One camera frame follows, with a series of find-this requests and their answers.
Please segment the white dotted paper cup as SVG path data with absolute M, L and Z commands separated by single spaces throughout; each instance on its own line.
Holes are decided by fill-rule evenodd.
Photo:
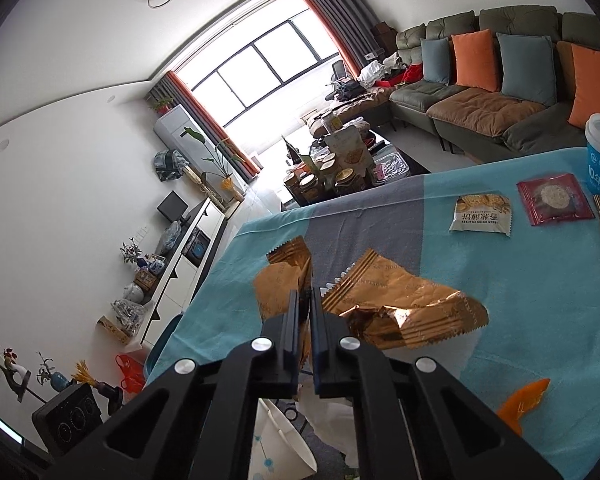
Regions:
M 259 399 L 248 479 L 306 479 L 317 473 L 306 441 L 270 400 Z

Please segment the orange peel piece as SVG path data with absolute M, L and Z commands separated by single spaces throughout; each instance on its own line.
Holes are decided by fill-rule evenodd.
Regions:
M 517 436 L 521 437 L 520 420 L 525 414 L 535 410 L 541 404 L 549 386 L 550 378 L 530 382 L 530 384 L 512 393 L 496 411 L 496 414 Z

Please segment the large gold foil wrapper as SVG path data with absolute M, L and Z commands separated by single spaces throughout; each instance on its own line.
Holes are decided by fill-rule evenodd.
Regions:
M 411 274 L 373 249 L 322 292 L 322 307 L 381 350 L 418 349 L 489 323 L 477 299 Z

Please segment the orange plastic bag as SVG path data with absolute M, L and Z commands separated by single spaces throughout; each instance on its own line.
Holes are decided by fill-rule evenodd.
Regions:
M 116 363 L 122 373 L 120 387 L 127 393 L 140 393 L 145 385 L 144 369 L 126 354 L 117 354 Z

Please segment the flower vase on cabinet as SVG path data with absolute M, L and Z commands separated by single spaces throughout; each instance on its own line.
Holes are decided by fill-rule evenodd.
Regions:
M 137 244 L 133 237 L 130 237 L 127 242 L 122 244 L 120 247 L 120 254 L 122 255 L 122 259 L 125 263 L 133 263 L 138 268 L 147 266 L 145 255 L 140 249 L 140 245 Z

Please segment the small black monitor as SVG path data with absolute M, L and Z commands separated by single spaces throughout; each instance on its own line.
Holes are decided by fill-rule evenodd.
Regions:
M 170 222 L 181 222 L 184 218 L 188 205 L 181 196 L 171 191 L 158 205 L 157 210 Z

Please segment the covered standing fan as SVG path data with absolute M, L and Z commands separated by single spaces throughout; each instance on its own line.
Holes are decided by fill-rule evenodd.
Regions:
M 181 177 L 188 177 L 197 188 L 208 198 L 212 193 L 206 185 L 206 180 L 201 177 L 193 167 L 189 165 L 188 160 L 179 150 L 165 150 L 155 154 L 152 159 L 152 166 L 155 174 L 161 182 L 174 181 Z

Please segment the cluttered coffee table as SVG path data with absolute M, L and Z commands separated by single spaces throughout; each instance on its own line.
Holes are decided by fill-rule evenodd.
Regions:
M 362 192 L 413 174 L 407 157 L 373 129 L 358 130 L 365 148 L 338 154 L 318 140 L 309 155 L 298 155 L 298 165 L 283 177 L 284 188 L 300 207 Z

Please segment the brown ottoman bench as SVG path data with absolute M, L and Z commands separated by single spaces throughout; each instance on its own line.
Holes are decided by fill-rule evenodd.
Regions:
M 370 92 L 361 94 L 357 98 L 347 101 L 329 101 L 322 106 L 312 108 L 305 112 L 301 119 L 309 127 L 314 138 L 319 138 L 325 133 L 321 117 L 326 112 L 332 112 L 345 124 L 350 120 L 362 117 L 372 127 L 392 122 L 389 98 L 396 87 L 374 87 Z

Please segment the left orange grey curtain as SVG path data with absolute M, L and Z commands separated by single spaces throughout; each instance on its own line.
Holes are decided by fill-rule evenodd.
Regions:
M 260 169 L 237 147 L 173 70 L 158 80 L 146 94 L 145 100 L 151 105 L 163 100 L 172 105 L 181 105 L 247 183 L 260 174 Z

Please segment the orange grey curtain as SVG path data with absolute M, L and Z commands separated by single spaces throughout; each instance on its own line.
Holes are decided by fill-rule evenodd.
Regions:
M 260 174 L 260 169 L 237 147 L 173 70 L 158 80 L 146 94 L 145 100 L 151 105 L 163 100 L 172 105 L 181 105 L 247 183 Z
M 378 18 L 365 0 L 303 1 L 325 27 L 344 65 L 354 76 L 384 52 L 374 35 Z

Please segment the orange cushion far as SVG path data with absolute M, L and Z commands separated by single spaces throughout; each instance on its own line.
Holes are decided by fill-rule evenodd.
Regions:
M 490 29 L 453 35 L 456 83 L 463 87 L 498 91 L 498 63 Z

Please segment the orange cushion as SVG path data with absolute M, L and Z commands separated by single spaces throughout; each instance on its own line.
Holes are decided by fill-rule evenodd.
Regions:
M 463 87 L 498 91 L 498 63 L 490 29 L 453 35 L 456 83 Z
M 574 100 L 568 122 L 583 129 L 593 114 L 600 114 L 600 51 L 574 44 Z

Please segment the right orange grey curtain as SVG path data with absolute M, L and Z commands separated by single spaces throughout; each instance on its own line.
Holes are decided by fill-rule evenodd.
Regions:
M 325 27 L 344 65 L 354 76 L 384 52 L 374 35 L 378 18 L 365 0 L 303 1 Z

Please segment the black framed window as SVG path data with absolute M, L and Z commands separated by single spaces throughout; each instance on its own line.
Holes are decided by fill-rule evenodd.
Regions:
M 248 42 L 190 87 L 195 99 L 226 127 L 257 105 L 338 56 L 309 9 Z

